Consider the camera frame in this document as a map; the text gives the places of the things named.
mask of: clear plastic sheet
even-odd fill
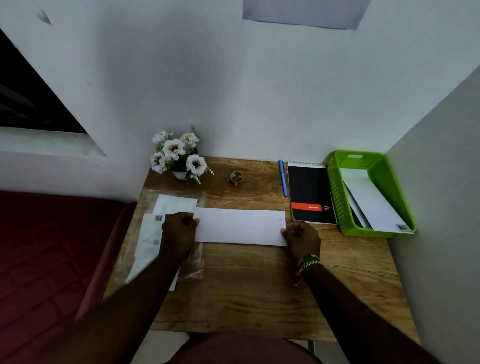
[[[143,190],[137,203],[137,208],[133,216],[130,228],[125,236],[125,241],[119,255],[117,268],[115,271],[115,282],[124,284],[130,269],[135,260],[135,250],[137,248],[138,236],[142,226],[144,214],[153,213],[158,196],[166,194],[170,196],[195,198],[197,207],[205,207],[208,195],[205,192],[194,191],[171,191],[171,190]],[[180,267],[178,281],[201,280],[204,277],[204,258],[203,243],[194,243],[190,250],[188,259]]]

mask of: black notebook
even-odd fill
[[[325,165],[288,162],[288,184],[294,220],[337,224]]]

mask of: white flower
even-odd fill
[[[153,137],[153,144],[155,144],[156,146],[163,145],[167,140],[170,140],[172,138],[172,135],[173,133],[169,134],[167,132],[155,134],[155,136]]]
[[[153,154],[152,157],[150,158],[150,163],[152,164],[152,170],[162,174],[163,171],[167,170],[167,167],[165,166],[166,161],[167,161],[167,158],[162,152]]]
[[[197,143],[200,142],[200,139],[194,133],[186,133],[180,137],[180,140],[192,148],[195,148]]]
[[[207,169],[207,164],[205,163],[205,158],[199,156],[198,154],[192,154],[187,158],[187,170],[192,172],[197,177],[200,177],[205,170]]]
[[[185,144],[180,139],[167,140],[163,145],[163,153],[168,158],[179,160],[179,156],[183,156],[185,152]]]

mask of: wooden desk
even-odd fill
[[[133,264],[142,217],[151,213],[155,194],[203,194],[204,207],[284,210],[291,221],[290,202],[283,196],[274,162],[206,158],[215,176],[205,174],[192,185],[149,171],[144,189],[110,277],[105,297],[125,284]],[[228,176],[241,170],[239,187]],[[336,226],[313,225],[322,238],[321,258],[371,309],[419,342],[402,284],[385,239],[348,237]],[[205,243],[204,278],[184,281],[169,292],[152,329],[209,332],[248,330],[289,339],[335,341],[310,290],[293,287],[295,266],[287,249],[273,246]]]

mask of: hand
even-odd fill
[[[298,264],[307,254],[320,257],[320,244],[322,240],[317,230],[304,221],[296,221],[287,224],[286,229],[280,231],[290,248],[290,252]]]
[[[161,253],[175,258],[186,257],[195,241],[195,230],[200,220],[192,213],[178,212],[168,215],[162,225]]]

